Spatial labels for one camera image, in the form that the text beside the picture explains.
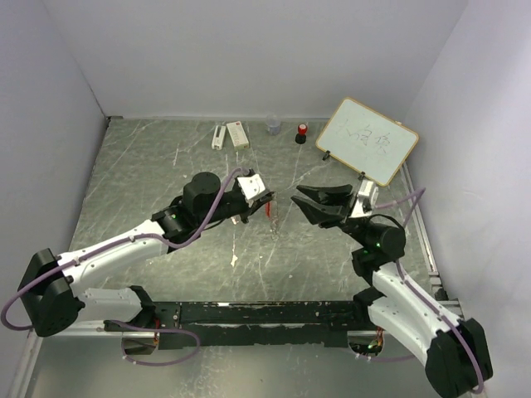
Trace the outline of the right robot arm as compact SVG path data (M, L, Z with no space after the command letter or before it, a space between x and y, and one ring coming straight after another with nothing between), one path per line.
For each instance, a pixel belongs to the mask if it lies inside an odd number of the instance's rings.
M380 213L375 183L364 181L358 190L297 189L291 199L310 224L337 227L360 245L352 253L353 269L368 288L353 296L353 323L364 330L375 326L398 340L423 365L439 396L481 394L493 376L485 330L438 303L403 269L405 225Z

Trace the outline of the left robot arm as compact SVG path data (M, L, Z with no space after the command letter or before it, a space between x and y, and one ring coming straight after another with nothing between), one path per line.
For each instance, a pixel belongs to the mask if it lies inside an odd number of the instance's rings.
M191 245L216 223L232 217L247 222L273 196L253 171L236 170L225 181L200 172L169 206L125 233L60 255L36 252L17 290L29 328L39 337L89 321L116 319L137 331L150 328L154 305L142 288L100 289L98 283L125 266Z

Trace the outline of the red handled metal key holder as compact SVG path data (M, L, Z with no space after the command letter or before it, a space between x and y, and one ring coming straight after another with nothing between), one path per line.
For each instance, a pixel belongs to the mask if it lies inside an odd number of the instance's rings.
M278 201L273 198L265 205L265 213L270 222L270 233L273 240L279 236L280 213Z

